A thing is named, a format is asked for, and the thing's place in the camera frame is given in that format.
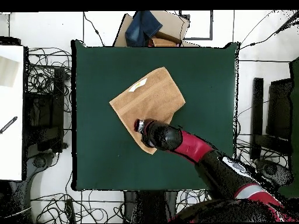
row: cardboard box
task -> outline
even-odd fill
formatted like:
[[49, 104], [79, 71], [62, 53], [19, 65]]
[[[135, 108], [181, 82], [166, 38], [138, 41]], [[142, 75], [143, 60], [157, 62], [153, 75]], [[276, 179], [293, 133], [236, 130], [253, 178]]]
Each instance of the cardboard box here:
[[[159, 32], [155, 35], [155, 37], [170, 40], [175, 42], [176, 44], [182, 44], [182, 46], [198, 47], [198, 45], [183, 41], [189, 25], [188, 20], [164, 10], [151, 10], [151, 13], [156, 17], [157, 21], [159, 21], [159, 23], [163, 25]], [[124, 15], [113, 46], [127, 46], [125, 33], [132, 21], [133, 18], [130, 15]]]

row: white floor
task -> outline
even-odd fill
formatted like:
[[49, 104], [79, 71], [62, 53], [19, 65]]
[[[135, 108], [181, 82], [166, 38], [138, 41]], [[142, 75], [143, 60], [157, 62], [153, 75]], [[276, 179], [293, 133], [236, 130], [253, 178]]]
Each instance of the white floor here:
[[[197, 18], [195, 12], [190, 12], [193, 29], [192, 36], [196, 33], [194, 27], [198, 27], [198, 37], [200, 37], [201, 34], [207, 33], [206, 27], [209, 25], [209, 20], [207, 18]], [[214, 10], [213, 40], [191, 42], [209, 47], [223, 47], [232, 41], [243, 42], [256, 24], [270, 12], [271, 10]], [[125, 13], [128, 13], [131, 16], [134, 14], [132, 11], [86, 12], [86, 17], [91, 20], [98, 29], [104, 44], [106, 46], [111, 46]], [[257, 25], [242, 43], [241, 47], [266, 39], [292, 14], [292, 11], [286, 10], [276, 10], [275, 12], [272, 12]], [[8, 27], [8, 16], [0, 15], [0, 36], [8, 36], [9, 34], [10, 36], [21, 39], [22, 45], [28, 46], [29, 48], [58, 47], [71, 52], [70, 41], [73, 39], [82, 40], [87, 46], [101, 46], [99, 37], [94, 32], [91, 24], [83, 19], [82, 12], [12, 13], [10, 28]], [[289, 78], [288, 62], [294, 60], [298, 56], [299, 35], [297, 27], [291, 27], [278, 35], [272, 36], [268, 41], [262, 44], [257, 44], [241, 50], [239, 53], [238, 112], [240, 113], [251, 106], [252, 81], [255, 77], [264, 78], [264, 100], [267, 100], [271, 81]], [[63, 60], [58, 60], [58, 58], [55, 59], [55, 61], [65, 61], [65, 58]], [[264, 104], [265, 120], [266, 110], [267, 104]], [[239, 116], [242, 134], [250, 133], [250, 118], [250, 110]], [[70, 123], [71, 116], [66, 113], [65, 128], [69, 128]], [[263, 127], [265, 130], [266, 121], [264, 121]], [[240, 139], [248, 141], [249, 137], [242, 136]], [[65, 192], [65, 185], [67, 184], [72, 171], [72, 141], [70, 131], [66, 134], [64, 142], [69, 145], [69, 148], [60, 154], [58, 163], [54, 167], [39, 173], [35, 177], [31, 190], [32, 199]], [[67, 192], [74, 198], [74, 200], [81, 200], [81, 193], [72, 191], [69, 185], [67, 187]], [[86, 207], [89, 207], [89, 193], [90, 191], [84, 191], [82, 193], [82, 199]], [[90, 200], [93, 201], [91, 202], [92, 208], [103, 208], [107, 211], [109, 216], [112, 216], [114, 215], [113, 207], [118, 207], [120, 202], [123, 201], [123, 192], [93, 191]], [[32, 201], [33, 217], [35, 218], [47, 204], [48, 201]], [[75, 204], [75, 210], [77, 212], [80, 211], [77, 204]], [[100, 211], [95, 211], [93, 214], [97, 219], [102, 217]], [[45, 214], [40, 220], [46, 221], [48, 219], [47, 217], [50, 216]], [[94, 221], [91, 217], [87, 216], [83, 218], [82, 222], [92, 223]], [[117, 223], [122, 222], [122, 220], [118, 217], [114, 217], [109, 222]]]

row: brown towel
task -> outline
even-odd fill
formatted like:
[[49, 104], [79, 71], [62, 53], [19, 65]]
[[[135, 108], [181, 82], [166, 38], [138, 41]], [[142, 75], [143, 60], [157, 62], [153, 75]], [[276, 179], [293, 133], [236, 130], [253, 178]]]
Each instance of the brown towel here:
[[176, 43], [170, 40], [164, 40], [163, 38], [152, 38], [152, 42], [155, 47], [176, 47]]
[[[129, 92], [138, 82], [144, 81], [144, 85]], [[167, 69], [162, 67], [138, 80], [109, 103], [140, 148], [152, 155], [156, 149], [141, 142], [141, 134], [134, 131], [135, 120], [153, 118], [170, 124], [173, 114], [185, 100]]]

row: white label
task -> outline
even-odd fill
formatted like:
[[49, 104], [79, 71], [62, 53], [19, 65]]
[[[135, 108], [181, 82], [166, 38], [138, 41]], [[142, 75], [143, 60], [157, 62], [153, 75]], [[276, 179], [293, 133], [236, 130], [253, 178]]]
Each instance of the white label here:
[[240, 163], [234, 162], [227, 157], [223, 157], [222, 161], [229, 167], [231, 167], [236, 173], [251, 178], [249, 174], [246, 172], [246, 169]]
[[134, 92], [134, 91], [136, 90], [136, 88], [145, 85], [146, 82], [147, 82], [147, 78], [141, 80], [140, 82], [135, 83], [135, 84], [130, 88], [129, 92]]

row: green table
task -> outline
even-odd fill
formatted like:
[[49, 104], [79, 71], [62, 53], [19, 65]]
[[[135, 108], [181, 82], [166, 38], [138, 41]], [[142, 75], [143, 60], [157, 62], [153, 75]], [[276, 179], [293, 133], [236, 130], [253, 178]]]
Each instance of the green table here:
[[294, 181], [290, 185], [280, 187], [279, 192], [286, 197], [299, 198], [299, 58], [290, 63], [290, 75], [294, 83], [290, 96], [293, 105], [291, 169], [294, 174]]
[[73, 133], [76, 190], [207, 188], [193, 165], [176, 155], [149, 155], [132, 139], [109, 101], [165, 67], [186, 100], [171, 122], [233, 154], [235, 52], [227, 48], [85, 47], [72, 43], [77, 112]]

